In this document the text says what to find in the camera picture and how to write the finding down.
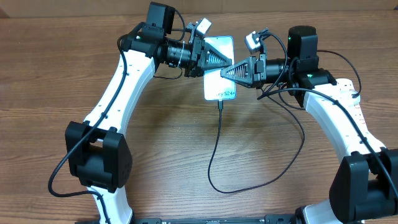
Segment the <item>Galaxy smartphone with teal screen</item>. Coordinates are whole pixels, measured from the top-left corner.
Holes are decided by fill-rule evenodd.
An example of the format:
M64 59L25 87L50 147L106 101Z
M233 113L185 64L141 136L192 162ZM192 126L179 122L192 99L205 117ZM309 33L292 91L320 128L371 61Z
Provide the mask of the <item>Galaxy smartphone with teal screen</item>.
M234 63L234 44L231 36L206 37L206 43L227 56ZM221 69L207 70L203 77L205 100L233 100L236 97L236 84L221 77Z

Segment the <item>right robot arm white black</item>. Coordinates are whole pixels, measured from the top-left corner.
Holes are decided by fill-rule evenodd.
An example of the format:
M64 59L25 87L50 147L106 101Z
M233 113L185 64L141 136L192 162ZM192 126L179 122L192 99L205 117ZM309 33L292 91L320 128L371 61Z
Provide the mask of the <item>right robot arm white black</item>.
M251 56L221 71L265 97L288 92L311 114L330 140L340 166L322 202L291 215L266 215L266 223L364 223L397 214L397 151L368 130L351 80L334 78L319 66L318 36L312 26L291 27L282 45L284 58L267 58L268 30L245 38Z

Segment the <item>white charger plug adapter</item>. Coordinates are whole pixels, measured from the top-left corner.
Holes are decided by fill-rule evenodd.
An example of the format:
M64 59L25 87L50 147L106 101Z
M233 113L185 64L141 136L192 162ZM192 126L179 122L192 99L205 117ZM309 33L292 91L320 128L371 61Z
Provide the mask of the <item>white charger plug adapter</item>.
M341 98L346 104L359 104L361 101L361 97L358 95L358 92L354 89L349 90L341 90Z

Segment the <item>white power strip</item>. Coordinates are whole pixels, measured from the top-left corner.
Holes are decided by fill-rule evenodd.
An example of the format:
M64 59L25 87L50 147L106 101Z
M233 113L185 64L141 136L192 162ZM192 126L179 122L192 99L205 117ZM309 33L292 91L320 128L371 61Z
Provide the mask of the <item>white power strip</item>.
M354 98L357 91L354 89L353 82L347 78L338 78L336 81L336 89L338 90L337 100L345 107L346 110L348 110L361 132L363 134L368 133L368 127L359 105L361 97L357 96Z

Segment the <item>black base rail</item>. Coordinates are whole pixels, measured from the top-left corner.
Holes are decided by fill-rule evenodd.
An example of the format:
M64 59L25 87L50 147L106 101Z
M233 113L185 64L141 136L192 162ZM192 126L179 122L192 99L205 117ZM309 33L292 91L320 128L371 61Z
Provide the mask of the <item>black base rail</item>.
M193 218L193 219L168 219L160 218L136 218L130 224L293 224L293 223L340 223L340 221L305 221L304 217L293 214L273 214L257 218Z

